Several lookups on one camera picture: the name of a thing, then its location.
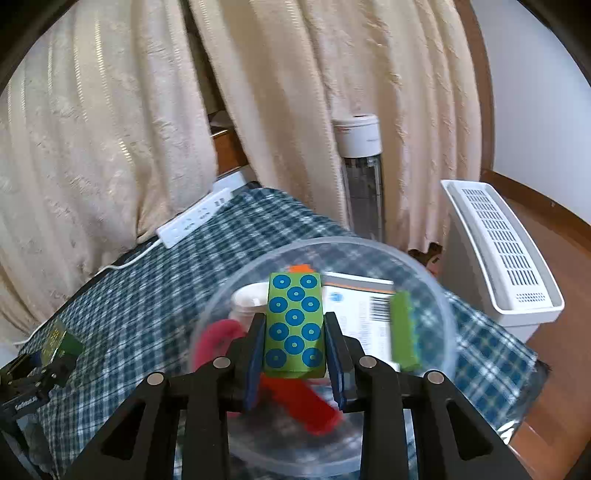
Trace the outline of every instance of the tablecloth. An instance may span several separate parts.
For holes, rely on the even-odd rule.
[[[339,235],[351,233],[283,192],[248,190],[174,248],[157,247],[129,268],[108,271],[84,288],[55,317],[82,340],[85,350],[66,387],[55,389],[38,411],[57,473],[64,474],[147,374],[183,372],[199,314],[230,275],[293,241]],[[147,246],[139,246],[130,258]],[[536,354],[454,294],[446,295],[458,326],[455,384],[498,427]],[[41,329],[24,350],[38,349],[46,331]],[[237,459],[232,471],[234,478],[277,478]]]

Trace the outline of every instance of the curtain fold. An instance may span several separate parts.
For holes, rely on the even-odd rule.
[[[328,119],[375,113],[388,243],[426,251],[444,242],[439,180],[477,180],[482,155],[473,64],[452,0],[191,6],[263,184],[344,222]]]
[[[216,171],[179,4],[77,2],[0,95],[0,336],[26,338]]]

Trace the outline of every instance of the screw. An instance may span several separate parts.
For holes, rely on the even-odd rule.
[[[230,359],[227,356],[218,356],[213,361],[213,366],[215,368],[226,368],[226,367],[229,367],[231,363],[232,362],[230,361]]]
[[[359,365],[365,368],[373,368],[378,364],[378,361],[369,355],[365,355],[359,359]]]
[[[429,380],[431,383],[439,385],[439,384],[443,383],[444,377],[441,372],[434,370],[434,371],[429,372],[427,374],[427,380]]]
[[[160,385],[164,381],[164,375],[160,372],[150,374],[148,376],[148,383],[150,385]]]

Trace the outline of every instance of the power strip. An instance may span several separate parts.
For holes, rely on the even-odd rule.
[[[232,192],[229,189],[210,193],[195,205],[159,227],[156,233],[166,248],[172,248],[207,222],[231,198]]]

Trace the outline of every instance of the green block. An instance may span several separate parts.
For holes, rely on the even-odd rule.
[[[418,369],[421,361],[417,350],[417,334],[413,318],[410,293],[405,290],[390,297],[390,341],[392,361],[400,364],[400,370]]]
[[[54,359],[63,356],[66,353],[76,355],[77,357],[84,350],[84,345],[70,332],[66,330],[66,327],[57,319],[49,335],[47,336],[43,348],[41,350],[41,362],[46,367]]]
[[[326,373],[318,273],[271,274],[263,370],[282,378],[321,378]]]

